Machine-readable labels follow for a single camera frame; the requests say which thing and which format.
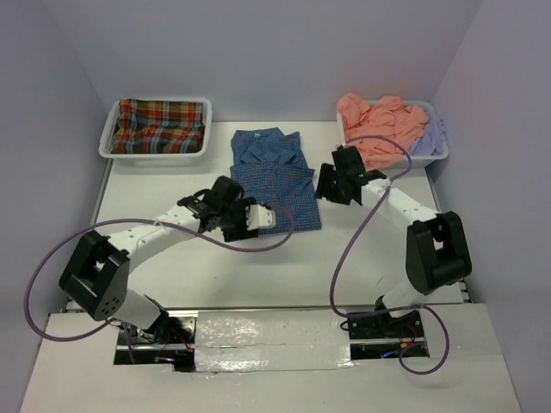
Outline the blue checked long sleeve shirt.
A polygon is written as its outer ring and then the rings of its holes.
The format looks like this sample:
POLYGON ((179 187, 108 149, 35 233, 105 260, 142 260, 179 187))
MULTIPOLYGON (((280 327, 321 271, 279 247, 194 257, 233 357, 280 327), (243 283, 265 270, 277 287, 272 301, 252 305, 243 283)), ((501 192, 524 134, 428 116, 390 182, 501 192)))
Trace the blue checked long sleeve shirt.
POLYGON ((230 175, 246 198, 285 208, 293 215, 296 232, 321 229, 314 170, 306 162, 298 132, 286 134, 277 127, 237 130, 231 147, 230 175))

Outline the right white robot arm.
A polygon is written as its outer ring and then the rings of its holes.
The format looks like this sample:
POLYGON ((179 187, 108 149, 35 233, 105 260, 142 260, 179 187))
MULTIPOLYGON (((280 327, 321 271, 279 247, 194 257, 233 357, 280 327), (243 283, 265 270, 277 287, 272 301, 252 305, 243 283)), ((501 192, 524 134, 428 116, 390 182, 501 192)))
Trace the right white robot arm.
POLYGON ((337 262, 330 283, 330 307, 349 323, 368 319, 381 335, 394 336, 403 328, 405 317, 425 306, 427 296, 472 273, 461 218, 454 212, 440 213, 424 206, 396 188, 394 181, 405 171, 389 178, 379 170, 365 170, 355 146, 339 146, 331 155, 333 163, 321 165, 315 196, 346 206, 354 201, 370 211, 337 262), (406 235, 404 274, 377 299, 372 311, 347 314, 337 308, 337 279, 356 240, 377 214, 406 235))

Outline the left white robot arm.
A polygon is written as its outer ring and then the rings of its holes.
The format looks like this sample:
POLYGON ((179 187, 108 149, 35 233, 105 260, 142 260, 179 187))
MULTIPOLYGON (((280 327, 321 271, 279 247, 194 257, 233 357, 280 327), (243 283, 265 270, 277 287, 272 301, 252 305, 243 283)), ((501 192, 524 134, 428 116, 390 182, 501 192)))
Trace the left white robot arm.
POLYGON ((276 218, 227 176, 211 188, 180 199, 150 224, 107 236, 88 231, 78 240, 59 279, 60 288, 94 320, 129 323, 148 342, 168 334, 170 316, 154 299, 128 287, 130 274, 142 263, 205 232, 220 229, 226 242, 257 237, 276 218))

